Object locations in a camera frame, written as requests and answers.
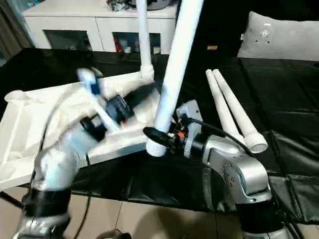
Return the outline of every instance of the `black plastic sheet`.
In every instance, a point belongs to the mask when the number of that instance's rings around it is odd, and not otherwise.
[[[167,56],[153,58],[155,79],[164,76]],[[137,55],[25,49],[0,68],[0,97],[76,81],[75,69],[95,66],[105,76],[138,71]],[[319,63],[264,59],[190,58],[178,104],[196,99],[203,119],[221,127],[205,76],[218,68],[269,149],[256,155],[296,222],[319,222]],[[4,112],[6,103],[0,104]],[[210,184],[205,191],[204,184]],[[199,159],[145,151],[80,170],[73,192],[198,211],[233,212],[222,180]]]

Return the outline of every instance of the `white pipe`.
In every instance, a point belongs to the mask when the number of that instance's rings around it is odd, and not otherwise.
[[[169,130],[176,107],[203,2],[204,0],[184,0],[181,3],[154,124],[156,129],[165,133]],[[150,155],[156,157],[163,156],[166,151],[165,146],[150,139],[146,149]]]
[[[96,99],[96,97],[93,94],[90,94],[88,92],[91,100],[91,104],[94,108],[94,110],[96,111],[96,113],[100,116],[105,128],[109,131],[109,132],[114,132],[114,131],[119,131],[120,127],[112,120],[112,118],[105,112],[105,110],[102,108],[102,106],[100,106],[100,104],[98,103],[98,100]]]
[[[224,77],[217,69],[213,70],[213,74],[228,103],[230,110],[232,111],[238,123],[238,126],[246,141],[247,147],[252,151],[252,153],[261,153],[265,151],[268,147],[265,138],[256,130],[240,102],[228,86]]]
[[[154,80],[151,60],[150,34],[148,29],[147,0],[137,0],[136,8],[139,19],[139,41],[141,54],[141,77],[149,82]]]
[[[212,70],[208,69],[206,71],[206,76],[208,79],[211,93],[214,97],[216,109],[217,109],[219,120],[221,122],[221,126],[223,127],[223,130],[229,133],[230,135],[232,135],[233,137],[235,137],[236,139],[238,139],[244,145],[246,145],[244,137],[238,132],[233,116],[231,115],[229,111],[228,105],[226,104],[223,94],[221,93],[219,89],[219,86],[216,82],[216,79],[213,75]]]

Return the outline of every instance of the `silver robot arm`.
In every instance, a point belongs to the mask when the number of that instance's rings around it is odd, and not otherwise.
[[[144,133],[173,153],[187,158],[199,156],[203,164],[220,175],[235,203],[243,238],[289,239],[276,213],[264,166],[231,139],[216,135],[207,138],[201,134],[202,126],[194,121],[188,122],[187,127],[183,125],[183,119],[202,121],[196,101],[183,104],[176,114],[181,126],[173,132],[164,134],[147,127]]]
[[[119,95],[102,104],[113,123],[134,115],[133,108],[146,99],[155,83],[140,86],[124,98]],[[23,213],[14,239],[62,239],[70,222],[71,184],[81,160],[104,139],[108,127],[100,115],[72,123],[58,141],[41,151],[34,162],[35,177],[24,196]]]

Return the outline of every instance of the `pipe end cap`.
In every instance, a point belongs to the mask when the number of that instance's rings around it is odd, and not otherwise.
[[[261,153],[268,148],[268,144],[262,134],[251,133],[245,137],[247,147],[252,153]]]

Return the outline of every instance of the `cabinet door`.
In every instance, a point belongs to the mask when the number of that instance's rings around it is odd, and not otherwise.
[[[104,51],[100,33],[94,17],[64,17],[64,16],[26,16],[30,32],[37,48],[51,49],[47,31],[81,31],[87,35],[93,51]]]
[[[98,17],[96,22],[105,51],[116,51],[113,35],[115,32],[137,33],[139,31],[139,23],[137,18]],[[174,37],[175,20],[149,18],[148,26],[150,33],[160,34],[160,53],[169,54],[171,43]]]

